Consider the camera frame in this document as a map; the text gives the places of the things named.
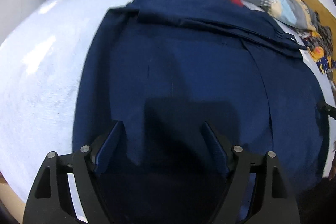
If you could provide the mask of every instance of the silver bolt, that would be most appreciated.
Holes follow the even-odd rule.
[[[275,158],[277,154],[275,154],[275,152],[273,151],[268,151],[268,156],[271,157],[271,158]]]
[[[82,151],[83,153],[85,153],[85,152],[87,152],[87,151],[89,151],[89,150],[90,150],[90,147],[89,147],[88,145],[84,145],[84,146],[81,147],[81,151]]]
[[[238,153],[240,153],[240,152],[243,151],[243,148],[242,148],[241,146],[239,146],[239,145],[235,145],[235,146],[233,147],[233,150],[236,151],[236,152],[238,152]]]
[[[56,153],[54,151],[51,151],[47,154],[47,157],[52,159],[55,155],[56,155]]]

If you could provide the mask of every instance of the blue fabric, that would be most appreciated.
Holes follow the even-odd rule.
[[[204,121],[252,153],[274,150],[297,192],[316,184],[328,117],[317,112],[323,95],[300,48],[266,13],[229,0],[109,10],[83,68],[73,149],[124,122],[99,178],[115,221],[209,219],[225,188],[213,154],[224,154],[207,145]]]

